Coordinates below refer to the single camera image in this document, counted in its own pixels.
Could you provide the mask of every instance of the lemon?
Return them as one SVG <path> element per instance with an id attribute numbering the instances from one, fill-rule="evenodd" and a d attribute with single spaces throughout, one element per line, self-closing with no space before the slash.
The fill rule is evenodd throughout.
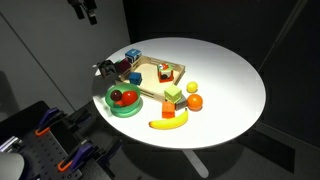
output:
<path id="1" fill-rule="evenodd" d="M 194 81 L 191 81 L 187 84 L 187 91 L 189 93 L 194 93 L 198 90 L 198 84 Z"/>

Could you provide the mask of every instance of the green bowl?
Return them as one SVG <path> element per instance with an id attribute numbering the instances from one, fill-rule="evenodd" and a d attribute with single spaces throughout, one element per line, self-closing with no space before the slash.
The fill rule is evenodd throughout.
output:
<path id="1" fill-rule="evenodd" d="M 114 101 L 110 98 L 110 94 L 114 90 L 119 90 L 119 91 L 121 91 L 121 93 L 123 93 L 125 91 L 136 91 L 138 94 L 138 100 L 136 100 L 130 106 L 116 107 L 116 106 L 114 106 Z M 141 92 L 140 92 L 140 89 L 138 88 L 137 85 L 129 84 L 129 83 L 121 83 L 121 84 L 114 85 L 108 89 L 106 96 L 105 96 L 105 101 L 108 104 L 108 106 L 110 107 L 112 114 L 114 114 L 115 116 L 119 116 L 119 117 L 128 117 L 128 116 L 132 116 L 132 115 L 136 114 L 137 111 L 139 111 L 141 109 L 141 107 L 140 107 L 141 106 L 140 94 L 141 94 Z"/>

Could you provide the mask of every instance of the plastic fruit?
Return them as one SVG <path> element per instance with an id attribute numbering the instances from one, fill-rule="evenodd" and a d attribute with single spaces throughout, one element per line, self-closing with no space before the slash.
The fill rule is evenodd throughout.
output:
<path id="1" fill-rule="evenodd" d="M 194 93 L 198 90 L 198 84 L 194 81 L 191 81 L 187 84 L 187 91 L 189 93 Z"/>
<path id="2" fill-rule="evenodd" d="M 138 100 L 138 93 L 135 91 L 125 91 L 122 93 L 122 102 L 125 106 L 130 106 Z"/>
<path id="3" fill-rule="evenodd" d="M 185 108 L 185 111 L 179 116 L 169 119 L 154 120 L 149 122 L 149 126 L 154 129 L 174 129 L 184 125 L 188 121 L 189 113 L 188 109 Z"/>
<path id="4" fill-rule="evenodd" d="M 187 106 L 190 110 L 199 111 L 202 108 L 203 100 L 198 94 L 191 94 L 187 98 Z"/>
<path id="5" fill-rule="evenodd" d="M 110 94 L 110 98 L 113 100 L 113 101 L 120 101 L 121 98 L 122 98 L 122 93 L 121 91 L 119 90 L 114 90 L 111 92 Z"/>

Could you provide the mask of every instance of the toy block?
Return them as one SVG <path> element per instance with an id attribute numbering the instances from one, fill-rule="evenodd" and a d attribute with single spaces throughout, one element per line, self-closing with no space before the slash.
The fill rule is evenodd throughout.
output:
<path id="1" fill-rule="evenodd" d="M 181 99 L 182 91 L 176 85 L 171 84 L 164 90 L 164 97 L 172 103 L 176 103 Z"/>
<path id="2" fill-rule="evenodd" d="M 174 104 L 171 102 L 162 102 L 162 118 L 175 117 Z"/>
<path id="3" fill-rule="evenodd" d="M 132 64 L 134 63 L 139 57 L 141 57 L 142 53 L 138 49 L 131 49 L 125 53 L 126 58 Z"/>
<path id="4" fill-rule="evenodd" d="M 131 64 L 127 59 L 118 60 L 115 64 L 116 70 L 119 74 L 125 72 L 126 70 L 131 68 Z"/>
<path id="5" fill-rule="evenodd" d="M 161 63 L 157 66 L 159 82 L 173 81 L 173 66 L 172 64 Z"/>
<path id="6" fill-rule="evenodd" d="M 140 85 L 142 81 L 141 73 L 139 72 L 131 72 L 129 75 L 129 82 L 131 84 Z"/>
<path id="7" fill-rule="evenodd" d="M 187 107 L 187 98 L 182 94 L 181 99 L 175 103 L 176 111 Z"/>
<path id="8" fill-rule="evenodd" d="M 97 64 L 100 74 L 103 78 L 116 77 L 117 70 L 111 60 L 105 60 Z"/>

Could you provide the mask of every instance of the toy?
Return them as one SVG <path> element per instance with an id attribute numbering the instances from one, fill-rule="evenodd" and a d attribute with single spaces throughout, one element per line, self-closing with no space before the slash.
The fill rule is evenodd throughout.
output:
<path id="1" fill-rule="evenodd" d="M 138 49 L 131 49 L 125 53 L 126 59 L 130 62 L 130 64 L 134 63 L 139 57 L 141 57 L 142 53 Z"/>
<path id="2" fill-rule="evenodd" d="M 131 64 L 127 59 L 118 60 L 114 65 L 119 74 L 131 68 Z"/>
<path id="3" fill-rule="evenodd" d="M 175 109 L 176 111 L 178 111 L 182 108 L 185 108 L 186 106 L 187 106 L 187 98 L 182 94 L 181 99 L 175 104 Z"/>
<path id="4" fill-rule="evenodd" d="M 187 106 L 190 110 L 199 111 L 202 108 L 203 100 L 198 94 L 191 94 L 187 98 Z"/>
<path id="5" fill-rule="evenodd" d="M 189 93 L 195 93 L 198 90 L 198 84 L 194 81 L 191 81 L 187 84 L 187 91 Z"/>
<path id="6" fill-rule="evenodd" d="M 130 106 L 138 100 L 136 91 L 125 91 L 122 93 L 122 102 L 125 106 Z"/>
<path id="7" fill-rule="evenodd" d="M 185 111 L 181 113 L 179 116 L 169 119 L 162 119 L 162 120 L 153 120 L 149 122 L 149 126 L 155 129 L 167 130 L 167 129 L 174 129 L 184 125 L 189 118 L 189 113 L 187 108 Z"/>
<path id="8" fill-rule="evenodd" d="M 159 82 L 173 81 L 173 67 L 169 63 L 161 63 L 157 66 Z"/>
<path id="9" fill-rule="evenodd" d="M 162 118 L 173 118 L 174 116 L 174 104 L 171 102 L 162 102 Z"/>
<path id="10" fill-rule="evenodd" d="M 141 73 L 139 72 L 131 72 L 129 75 L 129 82 L 131 84 L 140 85 L 142 81 Z"/>
<path id="11" fill-rule="evenodd" d="M 103 78 L 114 77 L 116 78 L 117 70 L 111 60 L 105 60 L 97 64 L 100 74 Z"/>
<path id="12" fill-rule="evenodd" d="M 176 85 L 171 84 L 168 88 L 164 90 L 165 99 L 172 103 L 176 103 L 181 99 L 182 91 Z"/>
<path id="13" fill-rule="evenodd" d="M 121 100 L 121 98 L 122 98 L 122 93 L 121 93 L 121 91 L 119 91 L 119 90 L 114 90 L 114 91 L 112 91 L 111 92 L 111 94 L 110 94 L 110 98 L 113 100 L 113 101 L 120 101 Z"/>

